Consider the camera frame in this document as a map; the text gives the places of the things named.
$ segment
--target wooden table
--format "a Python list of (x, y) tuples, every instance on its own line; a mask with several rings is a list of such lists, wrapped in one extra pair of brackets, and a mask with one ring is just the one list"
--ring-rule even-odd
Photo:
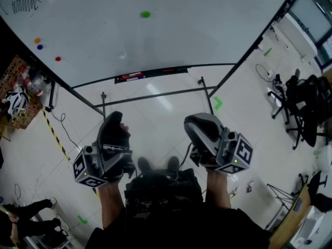
[(280, 249), (288, 240), (290, 240), (305, 219), (310, 204), (311, 200), (308, 186), (305, 184), (278, 229), (271, 236), (269, 249)]

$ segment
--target black shoe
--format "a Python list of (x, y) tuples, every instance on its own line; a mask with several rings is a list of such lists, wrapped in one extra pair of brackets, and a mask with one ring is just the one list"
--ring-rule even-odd
[(144, 157), (139, 158), (138, 165), (141, 173), (152, 171), (149, 161)]
[(178, 160), (178, 157), (171, 157), (167, 164), (167, 170), (171, 172), (176, 172), (180, 166), (180, 161)]

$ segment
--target whiteboard stand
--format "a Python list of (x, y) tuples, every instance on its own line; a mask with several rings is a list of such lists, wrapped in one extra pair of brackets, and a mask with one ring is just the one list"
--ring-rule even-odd
[[(6, 40), (8, 41), (7, 44), (10, 45), (10, 47), (15, 47), (16, 53), (23, 59), (25, 59), (28, 63), (35, 65), (36, 67), (40, 68), (50, 79), (58, 83), (61, 87), (63, 87), (65, 90), (67, 90), (69, 93), (71, 93), (73, 96), (78, 98), (80, 101), (88, 105), (90, 108), (101, 114), (104, 118), (106, 117), (105, 114), (105, 107), (119, 104), (119, 103), (125, 103), (125, 102), (132, 102), (132, 101), (138, 101), (138, 100), (144, 100), (144, 99), (151, 99), (156, 98), (159, 96), (167, 96), (167, 95), (175, 95), (180, 93), (187, 93), (187, 92), (195, 92), (195, 91), (205, 91), (205, 94), (207, 95), (208, 101), (209, 101), (209, 107), (210, 111), (212, 111), (212, 106), (210, 103), (210, 98), (213, 96), (213, 94), (234, 74), (234, 72), (242, 65), (242, 63), (249, 57), (249, 55), (258, 47), (258, 45), (263, 40), (262, 36), (266, 32), (266, 30), (269, 28), (270, 25), (273, 23), (279, 21), (282, 19), (286, 13), (290, 10), (290, 8), (293, 6), (296, 0), (285, 0), (285, 2), (281, 5), (280, 9), (277, 11), (277, 13), (273, 16), (271, 21), (268, 23), (268, 25), (265, 27), (265, 29), (262, 31), (260, 36), (255, 40), (255, 42), (252, 44), (252, 46), (248, 49), (248, 51), (244, 54), (244, 56), (236, 63), (231, 64), (234, 65), (232, 69), (227, 73), (227, 75), (220, 81), (220, 83), (216, 86), (207, 87), (205, 85), (204, 79), (201, 83), (203, 83), (203, 87), (200, 88), (194, 88), (194, 89), (187, 89), (187, 90), (178, 90), (178, 91), (172, 91), (172, 92), (166, 92), (166, 93), (160, 93), (160, 94), (153, 94), (148, 96), (142, 96), (142, 97), (136, 97), (136, 98), (130, 98), (126, 100), (120, 100), (120, 101), (114, 101), (114, 102), (107, 102), (105, 103), (105, 93), (101, 93), (103, 103), (94, 105), (91, 102), (89, 102), (87, 99), (85, 99), (82, 95), (80, 95), (78, 92), (76, 92), (74, 89), (93, 84), (96, 82), (101, 82), (105, 80), (109, 80), (112, 78), (105, 78), (98, 81), (92, 81), (83, 85), (71, 87), (69, 86), (65, 81), (63, 81), (58, 75), (56, 75), (48, 66), (46, 66), (19, 38), (18, 36), (9, 28), (9, 26), (6, 24), (6, 22), (1, 18), (0, 20), (0, 27), (3, 34), (6, 34)], [(193, 65), (193, 66), (181, 66), (181, 67), (171, 67), (174, 69), (177, 69), (178, 73), (186, 72), (188, 68), (194, 67), (194, 66), (208, 66), (208, 65), (230, 65), (230, 63), (223, 63), (223, 64), (207, 64), (207, 65)]]

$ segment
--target white tile floor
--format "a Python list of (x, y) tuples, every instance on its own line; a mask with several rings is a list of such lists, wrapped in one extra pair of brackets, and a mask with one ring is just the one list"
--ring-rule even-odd
[[(268, 83), (259, 78), (255, 71), (257, 63), (267, 70), (272, 69), (286, 82), (301, 70), (301, 78), (311, 74), (320, 75), (315, 64), (302, 63), (299, 54), (289, 44), (285, 50), (281, 42), (267, 32), (262, 42), (267, 50), (272, 47), (269, 56), (254, 51), (233, 76), (219, 89), (215, 96), (223, 105), (215, 114), (222, 123), (237, 132), (241, 132), (255, 147), (251, 168), (237, 175), (238, 181), (229, 180), (228, 189), (241, 186), (238, 194), (231, 200), (234, 208), (241, 208), (257, 224), (265, 227), (280, 204), (268, 190), (266, 183), (271, 183), (285, 191), (292, 191), (297, 174), (311, 173), (314, 158), (313, 148), (300, 143), (297, 150), (292, 150), (293, 138), (285, 132), (284, 120), (279, 115), (271, 119), (275, 109), (274, 102), (267, 97)], [(106, 101), (123, 100), (132, 97), (169, 92), (198, 87), (197, 80), (204, 76), (208, 86), (216, 85), (230, 70), (231, 66), (210, 66), (191, 68), (188, 74), (163, 76), (152, 79), (113, 84), (105, 81), (77, 89), (86, 99), (99, 104), (101, 92), (107, 95)], [(54, 114), (60, 118), (66, 113), (64, 125), (71, 139), (79, 147), (91, 144), (97, 136), (102, 116), (84, 103), (73, 97), (63, 88), (58, 88)], [(191, 92), (164, 96), (135, 102), (122, 103), (106, 109), (109, 114), (114, 110), (123, 113), (123, 122), (129, 126), (130, 145), (133, 159), (144, 156), (154, 166), (162, 167), (171, 156), (182, 159), (189, 144), (184, 128), (184, 118), (190, 114), (208, 112), (209, 107), (204, 92)], [(75, 160), (78, 149), (69, 141), (66, 133), (51, 114), (48, 118), (69, 153), (70, 162), (64, 158), (52, 136), (42, 113), (33, 120), (26, 130), (15, 131), (12, 141), (1, 140), (4, 165), (0, 170), (0, 196), (6, 202), (16, 201), (14, 184), (21, 189), (20, 202), (30, 204), (43, 198), (55, 197), (58, 206), (55, 211), (44, 210), (41, 216), (51, 219), (56, 214), (71, 227), (77, 237), (76, 246), (85, 245), (95, 227), (101, 227), (101, 205), (92, 189), (76, 184), (73, 179), (71, 163)], [(185, 168), (193, 167), (201, 184), (206, 189), (206, 171), (196, 167), (188, 158)], [(246, 184), (256, 182), (251, 193), (246, 193)], [(121, 192), (129, 181), (125, 176), (120, 183)], [(78, 215), (87, 219), (82, 224)]]

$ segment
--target yellow and black striped tape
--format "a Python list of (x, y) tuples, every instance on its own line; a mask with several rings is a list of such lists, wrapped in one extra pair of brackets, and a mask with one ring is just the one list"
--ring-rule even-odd
[(57, 137), (56, 133), (54, 132), (54, 129), (53, 129), (53, 127), (51, 126), (51, 123), (50, 123), (50, 121), (48, 120), (48, 118), (47, 118), (47, 116), (46, 116), (46, 113), (45, 113), (44, 109), (41, 109), (41, 110), (43, 111), (44, 117), (45, 117), (45, 119), (46, 119), (46, 123), (47, 123), (48, 127), (50, 128), (50, 130), (51, 130), (53, 136), (55, 137), (57, 143), (59, 144), (59, 147), (60, 147), (61, 151), (62, 151), (62, 152), (64, 153), (64, 155), (66, 156), (66, 159), (69, 161), (69, 160), (70, 160), (70, 157), (69, 157), (68, 154), (66, 153), (66, 150), (64, 149), (64, 147), (63, 147), (62, 144), (60, 143), (59, 138)]

